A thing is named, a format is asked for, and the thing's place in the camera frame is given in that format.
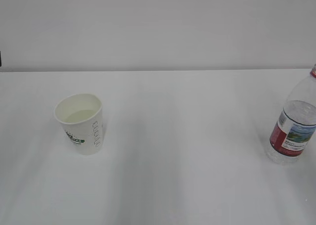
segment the white table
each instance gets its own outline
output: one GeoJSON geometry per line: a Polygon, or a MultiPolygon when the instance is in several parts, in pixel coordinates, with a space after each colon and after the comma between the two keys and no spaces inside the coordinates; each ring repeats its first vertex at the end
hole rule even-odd
{"type": "Polygon", "coordinates": [[[315,225],[316,140],[264,153],[309,70],[0,74],[1,225],[315,225]],[[63,98],[104,103],[103,149],[79,155],[63,98]]]}

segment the white paper cup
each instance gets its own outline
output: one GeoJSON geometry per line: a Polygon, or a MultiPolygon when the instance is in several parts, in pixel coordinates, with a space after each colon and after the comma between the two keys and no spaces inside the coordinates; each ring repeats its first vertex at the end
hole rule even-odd
{"type": "Polygon", "coordinates": [[[82,155],[98,152],[103,143],[102,102],[92,94],[77,94],[59,102],[55,119],[82,155]]]}

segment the clear plastic bottle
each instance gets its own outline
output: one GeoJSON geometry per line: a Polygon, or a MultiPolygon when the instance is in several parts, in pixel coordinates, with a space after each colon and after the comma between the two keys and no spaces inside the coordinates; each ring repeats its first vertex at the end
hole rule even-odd
{"type": "Polygon", "coordinates": [[[278,164],[297,161],[316,129],[316,66],[288,96],[266,153],[278,164]]]}

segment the bottle cap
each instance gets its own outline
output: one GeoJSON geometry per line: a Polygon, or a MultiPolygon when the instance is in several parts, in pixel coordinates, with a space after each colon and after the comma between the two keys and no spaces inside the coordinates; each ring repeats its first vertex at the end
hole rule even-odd
{"type": "Polygon", "coordinates": [[[312,70],[311,70],[311,75],[312,75],[314,78],[316,78],[316,64],[315,64],[314,68],[312,68],[312,70]]]}

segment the bottle label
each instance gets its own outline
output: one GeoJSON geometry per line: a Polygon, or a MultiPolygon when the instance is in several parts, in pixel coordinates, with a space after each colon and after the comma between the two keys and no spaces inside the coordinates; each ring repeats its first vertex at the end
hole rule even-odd
{"type": "Polygon", "coordinates": [[[316,125],[302,125],[290,119],[283,110],[270,137],[272,147],[279,153],[300,155],[316,130],[316,125]]]}

